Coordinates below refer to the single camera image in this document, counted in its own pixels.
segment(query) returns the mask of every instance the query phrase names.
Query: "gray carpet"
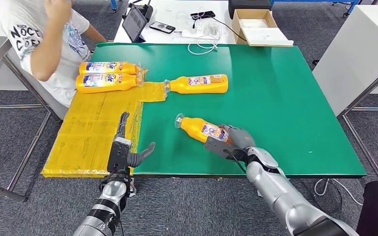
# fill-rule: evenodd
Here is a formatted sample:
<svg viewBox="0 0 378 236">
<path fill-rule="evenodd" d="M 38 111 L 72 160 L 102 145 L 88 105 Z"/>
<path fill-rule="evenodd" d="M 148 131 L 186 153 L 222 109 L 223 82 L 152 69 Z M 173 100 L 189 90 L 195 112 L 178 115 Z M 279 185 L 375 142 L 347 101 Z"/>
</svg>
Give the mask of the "gray carpet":
<svg viewBox="0 0 378 236">
<path fill-rule="evenodd" d="M 77 0 L 74 8 L 112 40 L 120 23 L 120 13 L 124 11 L 124 3 L 119 5 L 121 9 L 117 14 L 112 13 L 109 2 L 104 0 Z M 300 47 L 311 67 L 311 61 L 322 56 L 345 21 L 344 11 L 343 5 L 330 3 L 276 3 L 273 8 L 278 26 Z M 33 101 L 26 91 L 0 91 L 0 104 Z M 378 105 L 378 95 L 371 95 L 364 103 Z M 9 184 L 44 116 L 43 109 L 0 111 L 1 185 Z M 378 160 L 378 113 L 351 112 L 349 116 Z M 342 179 L 341 182 L 362 201 L 363 186 L 376 177 L 344 121 L 339 122 L 368 173 L 362 179 Z M 59 127 L 50 120 L 16 187 L 18 193 L 27 192 L 29 200 L 16 203 L 0 197 L 0 236 L 71 235 L 99 196 L 99 179 L 39 175 Z M 336 185 L 330 184 L 326 195 L 314 200 L 311 190 L 316 179 L 292 182 L 311 203 L 356 227 L 360 207 L 343 189 L 337 190 Z M 246 179 L 140 178 L 136 180 L 136 187 L 138 193 L 129 199 L 123 215 L 125 235 L 286 235 Z"/>
</svg>

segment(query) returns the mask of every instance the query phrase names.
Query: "yellow tape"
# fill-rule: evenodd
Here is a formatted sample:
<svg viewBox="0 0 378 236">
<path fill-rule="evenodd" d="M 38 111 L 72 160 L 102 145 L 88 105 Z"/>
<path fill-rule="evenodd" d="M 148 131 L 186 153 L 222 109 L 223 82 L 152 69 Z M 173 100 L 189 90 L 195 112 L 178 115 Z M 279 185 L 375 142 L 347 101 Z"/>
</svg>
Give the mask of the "yellow tape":
<svg viewBox="0 0 378 236">
<path fill-rule="evenodd" d="M 76 93 L 42 170 L 44 177 L 104 177 L 120 116 L 129 112 L 126 138 L 137 152 L 143 103 L 164 101 L 163 83 L 127 91 Z"/>
</svg>

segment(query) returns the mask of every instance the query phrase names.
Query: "plastic bottle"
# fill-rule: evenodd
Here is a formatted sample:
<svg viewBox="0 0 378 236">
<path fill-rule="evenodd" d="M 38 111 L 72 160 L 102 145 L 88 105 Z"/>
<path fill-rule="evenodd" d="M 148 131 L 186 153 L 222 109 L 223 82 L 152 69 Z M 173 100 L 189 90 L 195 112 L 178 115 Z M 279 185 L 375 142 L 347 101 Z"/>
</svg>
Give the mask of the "plastic bottle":
<svg viewBox="0 0 378 236">
<path fill-rule="evenodd" d="M 228 77 L 224 74 L 186 77 L 165 80 L 166 92 L 178 93 L 225 93 L 228 90 Z"/>
<path fill-rule="evenodd" d="M 113 62 L 82 62 L 79 66 L 80 74 L 100 74 L 100 73 L 124 73 L 136 75 L 143 71 L 141 65 L 132 64 L 126 61 Z"/>
<path fill-rule="evenodd" d="M 201 118 L 189 118 L 180 113 L 176 116 L 175 127 L 183 129 L 189 136 L 203 143 L 206 142 L 208 137 L 213 137 L 226 143 L 230 142 L 228 132 L 225 129 Z"/>
<path fill-rule="evenodd" d="M 87 74 L 76 78 L 76 88 L 81 93 L 127 90 L 134 86 L 142 86 L 144 76 L 128 74 Z"/>
</svg>

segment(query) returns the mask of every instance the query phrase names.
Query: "silver robotic arm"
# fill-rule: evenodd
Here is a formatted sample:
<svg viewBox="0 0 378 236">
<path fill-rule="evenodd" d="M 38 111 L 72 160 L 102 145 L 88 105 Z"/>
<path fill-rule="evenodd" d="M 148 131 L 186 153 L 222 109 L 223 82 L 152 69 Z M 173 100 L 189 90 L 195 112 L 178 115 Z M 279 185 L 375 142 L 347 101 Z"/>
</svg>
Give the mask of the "silver robotic arm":
<svg viewBox="0 0 378 236">
<path fill-rule="evenodd" d="M 286 178 L 272 155 L 255 147 L 247 131 L 230 125 L 223 128 L 229 132 L 232 144 L 208 138 L 205 148 L 246 164 L 248 180 L 291 236 L 358 236 L 349 225 L 309 203 Z"/>
<path fill-rule="evenodd" d="M 113 236 L 121 223 L 121 214 L 125 210 L 130 191 L 129 168 L 139 166 L 155 147 L 155 143 L 150 143 L 141 153 L 129 152 L 131 140 L 125 138 L 128 116 L 128 112 L 121 115 L 117 134 L 112 141 L 107 165 L 110 174 L 99 186 L 102 194 L 73 236 Z"/>
</svg>

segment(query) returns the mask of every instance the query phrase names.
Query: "cardboard box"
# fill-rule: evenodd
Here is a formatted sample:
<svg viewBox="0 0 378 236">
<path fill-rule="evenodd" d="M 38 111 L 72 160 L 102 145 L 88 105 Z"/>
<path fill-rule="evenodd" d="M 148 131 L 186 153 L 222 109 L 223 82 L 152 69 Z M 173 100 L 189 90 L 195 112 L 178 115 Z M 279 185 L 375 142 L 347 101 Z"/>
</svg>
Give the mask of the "cardboard box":
<svg viewBox="0 0 378 236">
<path fill-rule="evenodd" d="M 232 29 L 243 38 L 234 34 L 237 44 L 279 47 L 293 45 L 293 41 L 288 40 L 278 28 L 269 10 L 236 9 L 232 21 Z"/>
</svg>

